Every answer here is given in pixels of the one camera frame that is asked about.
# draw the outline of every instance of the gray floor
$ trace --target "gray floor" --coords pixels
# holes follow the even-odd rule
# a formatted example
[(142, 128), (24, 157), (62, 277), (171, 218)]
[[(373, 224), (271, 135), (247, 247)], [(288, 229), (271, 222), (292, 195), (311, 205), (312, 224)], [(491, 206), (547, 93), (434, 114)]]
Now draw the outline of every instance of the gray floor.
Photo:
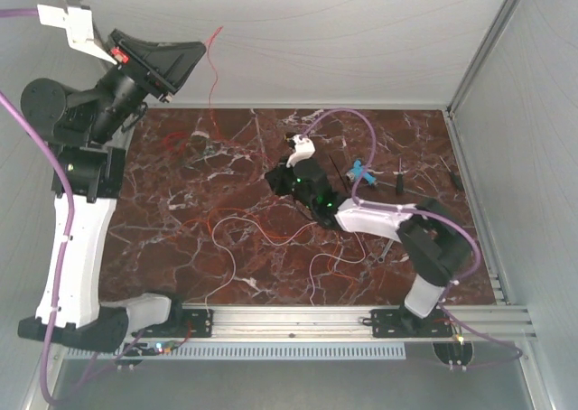
[[(147, 361), (86, 385), (60, 410), (527, 410), (518, 363), (462, 374), (431, 364), (431, 346), (413, 344), (403, 361)], [(476, 360), (503, 357), (481, 345)], [(85, 361), (67, 361), (59, 395)]]

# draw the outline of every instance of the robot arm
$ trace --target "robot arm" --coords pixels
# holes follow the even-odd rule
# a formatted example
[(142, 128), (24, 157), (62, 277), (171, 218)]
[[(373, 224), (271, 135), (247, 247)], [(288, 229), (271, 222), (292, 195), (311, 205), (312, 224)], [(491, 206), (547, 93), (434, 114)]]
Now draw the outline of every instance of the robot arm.
[(471, 250), (468, 242), (452, 228), (408, 210), (427, 210), (455, 219), (434, 199), (403, 206), (366, 200), (356, 204), (331, 187), (327, 175), (312, 158), (314, 146), (309, 138), (294, 135), (288, 142), (294, 152), (265, 175), (273, 193), (293, 196), (324, 228), (365, 232), (400, 242), (416, 271), (413, 286), (401, 308), (406, 327), (414, 329), (438, 303), (453, 274), (470, 257)]
[[(66, 29), (70, 47), (111, 62), (93, 89), (76, 90), (36, 79), (21, 96), (26, 120), (46, 141), (67, 173), (75, 219), (62, 263), (59, 305), (52, 341), (67, 347), (112, 352), (128, 333), (165, 323), (177, 303), (161, 294), (99, 303), (98, 278), (105, 236), (123, 181), (126, 150), (107, 143), (131, 116), (142, 116), (151, 94), (170, 101), (206, 52), (202, 42), (143, 42), (114, 30), (106, 47), (93, 37), (89, 9), (38, 6), (42, 24)], [(68, 205), (55, 175), (56, 229), (51, 266), (40, 305), (21, 320), (22, 338), (43, 340), (52, 312), (52, 283)]]

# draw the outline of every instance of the white fabric wall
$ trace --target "white fabric wall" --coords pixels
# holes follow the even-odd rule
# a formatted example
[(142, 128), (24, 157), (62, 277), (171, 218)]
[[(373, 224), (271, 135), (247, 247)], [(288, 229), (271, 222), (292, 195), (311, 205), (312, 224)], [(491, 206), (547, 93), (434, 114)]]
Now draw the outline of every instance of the white fabric wall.
[[(0, 0), (0, 8), (64, 6), (62, 0)], [(97, 61), (68, 48), (64, 31), (38, 19), (0, 19), (0, 89), (20, 107), (28, 82), (48, 77), (81, 89), (102, 75)], [(18, 321), (42, 297), (54, 240), (52, 171), (32, 140), (0, 108), (0, 409), (21, 408), (41, 344), (18, 338)]]
[(522, 0), (457, 111), (476, 193), (557, 410), (577, 408), (578, 0)]
[[(447, 105), (503, 0), (84, 0), (104, 35), (205, 41), (216, 106)], [(207, 106), (205, 58), (175, 103)]]

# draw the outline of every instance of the black mounting plate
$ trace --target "black mounting plate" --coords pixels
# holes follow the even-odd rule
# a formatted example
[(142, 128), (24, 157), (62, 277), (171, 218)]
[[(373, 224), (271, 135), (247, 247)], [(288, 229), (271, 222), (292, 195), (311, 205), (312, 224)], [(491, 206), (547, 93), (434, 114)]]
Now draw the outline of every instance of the black mounting plate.
[(407, 331), (398, 308), (373, 309), (370, 312), (371, 331), (374, 338), (451, 338), (452, 326), (439, 309), (434, 309), (422, 320), (414, 334)]
[(184, 339), (189, 333), (189, 324), (191, 325), (190, 338), (210, 338), (213, 329), (213, 311), (183, 308), (178, 321), (170, 326), (158, 324), (147, 327), (143, 338)]

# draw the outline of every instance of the blue tool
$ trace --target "blue tool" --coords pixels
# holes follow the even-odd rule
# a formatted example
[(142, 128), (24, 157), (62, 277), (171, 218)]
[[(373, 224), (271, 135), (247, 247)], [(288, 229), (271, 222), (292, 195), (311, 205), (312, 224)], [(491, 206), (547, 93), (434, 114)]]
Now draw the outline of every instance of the blue tool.
[[(363, 165), (361, 164), (361, 160), (356, 160), (355, 163), (353, 164), (353, 167), (349, 171), (347, 171), (346, 175), (352, 182), (354, 182), (359, 178), (362, 171)], [(369, 172), (364, 173), (363, 178), (368, 182), (370, 186), (375, 186), (376, 183), (378, 182), (378, 180), (376, 180), (376, 177), (371, 175)]]

